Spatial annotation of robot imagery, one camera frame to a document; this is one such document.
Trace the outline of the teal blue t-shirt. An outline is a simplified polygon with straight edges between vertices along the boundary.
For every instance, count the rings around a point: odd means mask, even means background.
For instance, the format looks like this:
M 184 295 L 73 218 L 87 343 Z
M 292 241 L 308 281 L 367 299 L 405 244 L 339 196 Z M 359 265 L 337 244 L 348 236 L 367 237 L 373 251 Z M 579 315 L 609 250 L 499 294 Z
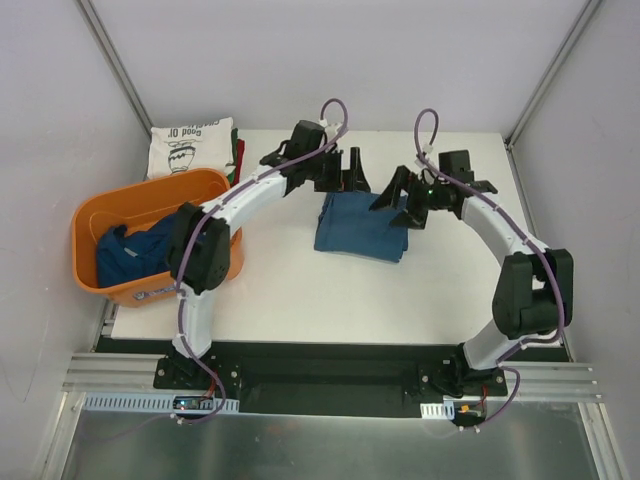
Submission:
M 377 198 L 368 192 L 327 193 L 314 249 L 399 263 L 409 247 L 408 229 L 390 225 L 396 210 L 371 211 Z

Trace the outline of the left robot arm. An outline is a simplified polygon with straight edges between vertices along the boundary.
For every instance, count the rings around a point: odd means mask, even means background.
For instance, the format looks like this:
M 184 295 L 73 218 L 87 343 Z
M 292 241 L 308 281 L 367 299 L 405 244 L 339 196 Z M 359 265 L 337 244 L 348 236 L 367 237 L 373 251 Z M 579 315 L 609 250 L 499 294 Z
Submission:
M 326 121 L 299 121 L 276 150 L 260 159 L 256 169 L 219 197 L 200 205 L 183 204 L 176 212 L 167 262 L 178 298 L 175 350 L 184 356 L 176 375 L 188 388 L 204 387 L 211 365 L 202 357 L 212 344 L 214 291 L 231 270 L 232 239 L 260 209 L 285 198 L 306 182 L 316 192 L 368 192 L 358 147 L 343 151 L 337 142 L 344 126 L 327 133 Z

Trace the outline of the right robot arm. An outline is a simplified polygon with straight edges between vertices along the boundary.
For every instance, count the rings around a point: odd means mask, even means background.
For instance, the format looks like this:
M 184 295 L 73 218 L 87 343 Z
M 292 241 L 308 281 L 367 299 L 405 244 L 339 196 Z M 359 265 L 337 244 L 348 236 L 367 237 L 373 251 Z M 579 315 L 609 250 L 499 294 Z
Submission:
M 417 162 L 432 180 L 399 166 L 371 210 L 394 209 L 391 226 L 415 230 L 425 228 L 430 212 L 451 212 L 479 236 L 500 266 L 491 319 L 462 344 L 459 363 L 450 369 L 452 387 L 469 395 L 484 385 L 485 370 L 531 343 L 555 342 L 569 325 L 573 258 L 515 222 L 494 185 L 476 179 L 468 151 L 440 154 L 437 167 Z

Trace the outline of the red folded t-shirt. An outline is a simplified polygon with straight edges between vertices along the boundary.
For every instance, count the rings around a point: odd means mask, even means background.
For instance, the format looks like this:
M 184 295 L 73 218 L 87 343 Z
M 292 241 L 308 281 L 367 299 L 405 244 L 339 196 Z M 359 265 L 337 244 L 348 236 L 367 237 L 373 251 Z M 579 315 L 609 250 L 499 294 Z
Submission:
M 241 179 L 245 148 L 246 148 L 245 141 L 243 139 L 238 139 L 236 142 L 237 159 L 235 163 L 234 178 L 233 178 L 233 182 L 231 183 L 232 186 L 236 186 Z

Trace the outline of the green folded t-shirt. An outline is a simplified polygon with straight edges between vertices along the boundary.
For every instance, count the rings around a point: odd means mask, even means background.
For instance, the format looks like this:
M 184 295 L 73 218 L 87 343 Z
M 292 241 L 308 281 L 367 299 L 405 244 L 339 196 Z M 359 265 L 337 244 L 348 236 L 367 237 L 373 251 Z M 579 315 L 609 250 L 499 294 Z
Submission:
M 227 179 L 228 179 L 230 185 L 233 182 L 233 178 L 234 178 L 235 163 L 236 163 L 236 159 L 237 159 L 236 142 L 237 142 L 238 139 L 240 139 L 239 138 L 238 129 L 237 128 L 233 128 L 232 131 L 231 131 L 231 141 L 232 141 L 232 163 L 231 163 L 231 167 L 232 167 L 232 171 L 227 175 Z

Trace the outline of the white folded printed t-shirt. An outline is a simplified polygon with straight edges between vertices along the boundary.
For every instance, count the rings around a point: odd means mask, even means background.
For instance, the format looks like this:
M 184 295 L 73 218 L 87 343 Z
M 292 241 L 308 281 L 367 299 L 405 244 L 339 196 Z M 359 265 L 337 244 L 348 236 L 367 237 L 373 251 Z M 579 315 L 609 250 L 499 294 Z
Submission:
M 194 169 L 232 171 L 232 117 L 206 124 L 152 127 L 146 177 L 150 180 Z

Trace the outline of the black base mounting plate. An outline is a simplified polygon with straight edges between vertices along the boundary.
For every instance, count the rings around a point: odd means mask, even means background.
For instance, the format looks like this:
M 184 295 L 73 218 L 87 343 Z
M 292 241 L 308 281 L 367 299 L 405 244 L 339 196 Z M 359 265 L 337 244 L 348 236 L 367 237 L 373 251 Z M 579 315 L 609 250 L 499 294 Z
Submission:
M 199 362 L 172 349 L 153 386 L 216 396 L 243 413 L 416 418 L 445 397 L 504 398 L 498 369 L 474 373 L 451 345 L 363 345 L 218 341 Z

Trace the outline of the orange plastic basket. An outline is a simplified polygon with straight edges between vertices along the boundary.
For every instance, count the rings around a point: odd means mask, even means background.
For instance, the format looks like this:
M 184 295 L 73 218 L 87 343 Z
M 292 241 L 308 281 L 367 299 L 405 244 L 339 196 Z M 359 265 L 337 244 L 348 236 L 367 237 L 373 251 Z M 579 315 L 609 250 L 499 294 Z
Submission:
M 199 205 L 230 189 L 227 177 L 216 170 L 195 169 L 111 190 L 85 201 L 75 212 L 72 263 L 76 283 L 85 291 L 103 295 L 130 308 L 164 300 L 175 294 L 168 272 L 101 287 L 98 283 L 97 246 L 111 227 L 124 225 L 127 234 L 151 228 L 186 202 Z

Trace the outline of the dark navy shirt in basket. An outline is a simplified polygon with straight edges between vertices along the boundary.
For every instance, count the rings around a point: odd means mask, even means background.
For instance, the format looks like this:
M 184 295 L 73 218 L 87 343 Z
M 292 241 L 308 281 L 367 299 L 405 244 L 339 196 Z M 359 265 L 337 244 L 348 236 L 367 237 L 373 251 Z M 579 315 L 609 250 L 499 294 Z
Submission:
M 112 287 L 168 271 L 166 256 L 175 217 L 168 215 L 148 230 L 132 234 L 126 225 L 110 227 L 96 247 L 98 286 Z

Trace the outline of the right aluminium frame post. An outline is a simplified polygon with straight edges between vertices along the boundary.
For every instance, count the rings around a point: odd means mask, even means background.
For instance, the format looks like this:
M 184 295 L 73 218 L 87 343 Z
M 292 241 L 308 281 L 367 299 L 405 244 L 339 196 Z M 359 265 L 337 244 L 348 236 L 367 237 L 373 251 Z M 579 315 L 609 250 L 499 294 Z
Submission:
M 514 148 L 524 133 L 535 113 L 541 107 L 564 65 L 569 60 L 571 54 L 604 4 L 604 0 L 588 0 L 581 6 L 577 16 L 564 35 L 550 63 L 544 70 L 544 73 L 525 103 L 525 106 L 518 116 L 513 128 L 504 138 L 504 144 L 507 151 L 511 151 Z

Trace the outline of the aluminium frame post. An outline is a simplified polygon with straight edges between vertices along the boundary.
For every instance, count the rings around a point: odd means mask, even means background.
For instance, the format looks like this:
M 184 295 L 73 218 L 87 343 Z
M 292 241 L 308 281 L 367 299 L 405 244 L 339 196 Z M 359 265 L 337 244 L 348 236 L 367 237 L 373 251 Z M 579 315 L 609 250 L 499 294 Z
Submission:
M 100 14 L 91 0 L 76 0 L 75 4 L 93 36 L 107 66 L 120 86 L 125 100 L 147 135 L 153 126 L 146 107 L 133 83 L 121 56 L 104 25 Z
M 504 144 L 507 151 L 511 151 L 514 148 L 524 133 L 535 113 L 541 107 L 564 65 L 569 60 L 571 54 L 604 4 L 604 0 L 588 0 L 581 6 L 577 16 L 564 35 L 550 63 L 544 70 L 544 73 L 525 103 L 525 106 L 518 116 L 513 128 L 504 138 Z

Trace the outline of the aluminium front rail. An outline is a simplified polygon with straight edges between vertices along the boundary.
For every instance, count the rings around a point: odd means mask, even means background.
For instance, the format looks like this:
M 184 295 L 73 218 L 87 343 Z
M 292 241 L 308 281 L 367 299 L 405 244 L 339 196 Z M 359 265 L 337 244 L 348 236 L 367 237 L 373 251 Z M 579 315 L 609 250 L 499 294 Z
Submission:
M 63 381 L 65 391 L 149 392 L 161 355 L 78 353 Z M 575 362 L 510 361 L 520 373 L 517 399 L 568 403 L 605 400 L 594 368 Z

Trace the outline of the left aluminium frame post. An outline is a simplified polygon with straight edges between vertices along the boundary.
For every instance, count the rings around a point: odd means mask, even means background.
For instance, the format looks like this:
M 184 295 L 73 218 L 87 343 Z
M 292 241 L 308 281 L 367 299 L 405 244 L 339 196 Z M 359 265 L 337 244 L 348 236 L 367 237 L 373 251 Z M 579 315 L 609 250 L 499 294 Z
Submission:
M 125 100 L 147 135 L 153 126 L 146 107 L 133 83 L 121 56 L 104 25 L 100 14 L 91 0 L 76 0 L 75 4 L 93 36 L 107 66 L 120 86 Z

